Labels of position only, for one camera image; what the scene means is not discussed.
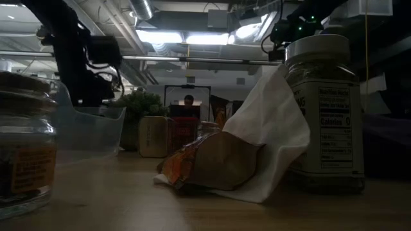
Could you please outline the red-lid spice tin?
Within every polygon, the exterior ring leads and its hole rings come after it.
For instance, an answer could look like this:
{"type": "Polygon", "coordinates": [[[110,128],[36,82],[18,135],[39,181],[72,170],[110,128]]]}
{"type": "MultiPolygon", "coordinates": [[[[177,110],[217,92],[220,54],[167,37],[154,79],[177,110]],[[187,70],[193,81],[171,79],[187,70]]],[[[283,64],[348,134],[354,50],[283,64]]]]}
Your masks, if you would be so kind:
{"type": "Polygon", "coordinates": [[[199,120],[196,117],[171,117],[168,121],[168,154],[197,139],[199,120]]]}

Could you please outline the ceiling light panel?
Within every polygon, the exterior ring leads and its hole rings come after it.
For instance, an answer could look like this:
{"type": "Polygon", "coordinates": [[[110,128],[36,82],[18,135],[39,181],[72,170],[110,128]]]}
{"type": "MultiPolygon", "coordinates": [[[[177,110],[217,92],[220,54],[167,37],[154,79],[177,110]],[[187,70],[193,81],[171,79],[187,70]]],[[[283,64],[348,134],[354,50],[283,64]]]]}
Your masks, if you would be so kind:
{"type": "Polygon", "coordinates": [[[136,33],[142,42],[148,42],[151,44],[183,42],[183,38],[181,37],[180,33],[177,32],[136,30],[136,33]]]}
{"type": "Polygon", "coordinates": [[[235,43],[256,42],[260,41],[265,34],[269,14],[262,16],[243,19],[240,21],[240,27],[235,31],[235,43]]]}
{"type": "Polygon", "coordinates": [[[228,33],[210,34],[210,33],[194,33],[190,34],[186,39],[187,44],[198,45],[227,45],[229,39],[228,33]]]}

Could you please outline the white ceiling box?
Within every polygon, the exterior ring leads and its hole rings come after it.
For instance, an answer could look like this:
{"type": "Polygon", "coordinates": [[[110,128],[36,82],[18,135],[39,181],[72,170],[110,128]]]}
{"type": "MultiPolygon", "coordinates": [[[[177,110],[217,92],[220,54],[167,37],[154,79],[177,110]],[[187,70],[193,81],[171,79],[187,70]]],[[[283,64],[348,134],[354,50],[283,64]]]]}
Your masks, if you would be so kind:
{"type": "Polygon", "coordinates": [[[392,0],[348,0],[336,8],[331,18],[350,18],[359,15],[393,16],[392,0]]]}

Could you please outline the green artificial plant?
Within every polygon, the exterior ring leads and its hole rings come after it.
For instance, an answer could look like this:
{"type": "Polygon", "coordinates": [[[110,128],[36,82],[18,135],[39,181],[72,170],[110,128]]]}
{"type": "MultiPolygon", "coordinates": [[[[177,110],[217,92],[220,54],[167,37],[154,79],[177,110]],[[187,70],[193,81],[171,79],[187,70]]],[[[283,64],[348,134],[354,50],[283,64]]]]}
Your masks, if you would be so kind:
{"type": "Polygon", "coordinates": [[[126,151],[138,150],[138,125],[145,116],[167,116],[169,110],[157,94],[133,91],[109,103],[112,108],[126,108],[119,146],[126,151]]]}

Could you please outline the white-lid spice jar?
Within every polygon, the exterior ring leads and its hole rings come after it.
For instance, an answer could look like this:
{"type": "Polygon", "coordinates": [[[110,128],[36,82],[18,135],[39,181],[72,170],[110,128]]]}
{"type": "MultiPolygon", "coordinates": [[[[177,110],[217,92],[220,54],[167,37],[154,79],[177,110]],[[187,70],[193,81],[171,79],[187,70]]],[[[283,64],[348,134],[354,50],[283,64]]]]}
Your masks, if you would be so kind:
{"type": "Polygon", "coordinates": [[[357,194],[365,187],[360,84],[349,60],[341,35],[301,38],[285,51],[285,80],[310,128],[289,179],[309,192],[357,194]]]}

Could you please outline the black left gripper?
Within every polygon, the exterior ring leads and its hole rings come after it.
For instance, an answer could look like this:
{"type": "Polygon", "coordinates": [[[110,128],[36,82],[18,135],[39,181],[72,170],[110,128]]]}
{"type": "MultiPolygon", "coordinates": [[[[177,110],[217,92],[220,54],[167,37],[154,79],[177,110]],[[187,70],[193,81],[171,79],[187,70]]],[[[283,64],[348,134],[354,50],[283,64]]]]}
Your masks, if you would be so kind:
{"type": "Polygon", "coordinates": [[[111,82],[86,68],[87,60],[79,37],[54,36],[53,49],[60,81],[75,107],[98,107],[114,97],[111,82]]]}

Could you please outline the purple cloth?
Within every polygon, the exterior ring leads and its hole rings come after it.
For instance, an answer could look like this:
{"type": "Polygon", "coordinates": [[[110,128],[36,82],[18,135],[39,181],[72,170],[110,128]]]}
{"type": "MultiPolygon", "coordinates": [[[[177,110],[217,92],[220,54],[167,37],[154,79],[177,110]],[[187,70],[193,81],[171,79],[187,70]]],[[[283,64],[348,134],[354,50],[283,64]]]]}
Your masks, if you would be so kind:
{"type": "Polygon", "coordinates": [[[411,181],[411,117],[364,114],[363,155],[367,177],[411,181]]]}

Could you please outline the red-label spice tin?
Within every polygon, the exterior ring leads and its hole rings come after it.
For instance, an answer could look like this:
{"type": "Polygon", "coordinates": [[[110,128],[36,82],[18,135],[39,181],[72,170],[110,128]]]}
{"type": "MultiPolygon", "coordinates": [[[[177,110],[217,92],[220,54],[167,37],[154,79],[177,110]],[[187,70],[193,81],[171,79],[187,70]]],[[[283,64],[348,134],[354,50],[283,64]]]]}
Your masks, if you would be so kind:
{"type": "Polygon", "coordinates": [[[146,116],[139,122],[139,154],[144,158],[168,155],[168,118],[146,116]]]}

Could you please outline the clear plastic bin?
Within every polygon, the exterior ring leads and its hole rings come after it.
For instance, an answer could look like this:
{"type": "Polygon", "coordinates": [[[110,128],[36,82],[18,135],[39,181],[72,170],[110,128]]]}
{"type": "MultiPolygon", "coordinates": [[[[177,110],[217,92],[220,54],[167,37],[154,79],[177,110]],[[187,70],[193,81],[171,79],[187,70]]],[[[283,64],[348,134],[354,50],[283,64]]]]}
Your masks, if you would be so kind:
{"type": "Polygon", "coordinates": [[[58,165],[118,154],[125,108],[74,107],[66,86],[55,81],[58,103],[51,122],[57,130],[58,165]]]}

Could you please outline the smooth silver ventilation duct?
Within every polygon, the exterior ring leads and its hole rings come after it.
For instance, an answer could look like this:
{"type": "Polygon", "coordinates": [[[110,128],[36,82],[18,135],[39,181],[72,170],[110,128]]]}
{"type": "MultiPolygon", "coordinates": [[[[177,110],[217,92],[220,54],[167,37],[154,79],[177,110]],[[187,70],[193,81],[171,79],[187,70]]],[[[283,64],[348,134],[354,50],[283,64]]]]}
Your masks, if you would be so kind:
{"type": "Polygon", "coordinates": [[[154,15],[151,0],[128,0],[132,11],[141,21],[147,21],[154,15]]]}

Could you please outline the white cloth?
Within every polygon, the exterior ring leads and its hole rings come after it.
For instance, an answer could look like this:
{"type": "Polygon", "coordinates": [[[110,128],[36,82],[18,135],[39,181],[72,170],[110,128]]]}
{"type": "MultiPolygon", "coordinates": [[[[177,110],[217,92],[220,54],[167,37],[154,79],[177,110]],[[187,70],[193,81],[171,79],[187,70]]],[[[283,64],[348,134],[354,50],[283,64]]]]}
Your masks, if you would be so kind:
{"type": "MultiPolygon", "coordinates": [[[[285,77],[281,64],[265,72],[221,132],[253,144],[264,144],[252,178],[233,191],[199,189],[227,198],[262,203],[274,192],[290,164],[310,144],[310,129],[285,77]]],[[[159,174],[155,184],[167,184],[159,174]]]]}

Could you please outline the grey ceiling box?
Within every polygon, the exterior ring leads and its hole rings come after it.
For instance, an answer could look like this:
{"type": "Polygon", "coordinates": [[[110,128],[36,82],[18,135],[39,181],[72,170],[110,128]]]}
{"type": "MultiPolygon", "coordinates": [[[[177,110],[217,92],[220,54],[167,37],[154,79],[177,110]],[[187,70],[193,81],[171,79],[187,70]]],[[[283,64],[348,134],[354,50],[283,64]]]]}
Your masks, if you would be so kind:
{"type": "Polygon", "coordinates": [[[228,25],[227,11],[225,10],[208,10],[207,27],[209,29],[225,30],[228,25]]]}

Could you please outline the long metal bar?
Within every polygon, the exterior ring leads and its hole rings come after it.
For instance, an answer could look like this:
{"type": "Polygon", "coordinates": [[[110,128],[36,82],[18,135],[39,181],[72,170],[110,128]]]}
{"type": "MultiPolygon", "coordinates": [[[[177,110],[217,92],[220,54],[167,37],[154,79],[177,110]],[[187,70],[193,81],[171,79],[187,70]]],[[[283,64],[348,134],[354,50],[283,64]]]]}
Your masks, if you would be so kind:
{"type": "MultiPolygon", "coordinates": [[[[39,60],[55,59],[53,53],[47,52],[29,52],[29,51],[3,51],[0,50],[0,56],[19,57],[29,59],[31,57],[39,60]]],[[[216,63],[216,64],[238,64],[238,65],[280,65],[282,62],[270,62],[264,60],[242,60],[226,58],[196,58],[196,57],[178,57],[178,56],[123,56],[124,60],[142,60],[156,62],[199,62],[199,63],[216,63]]]]}

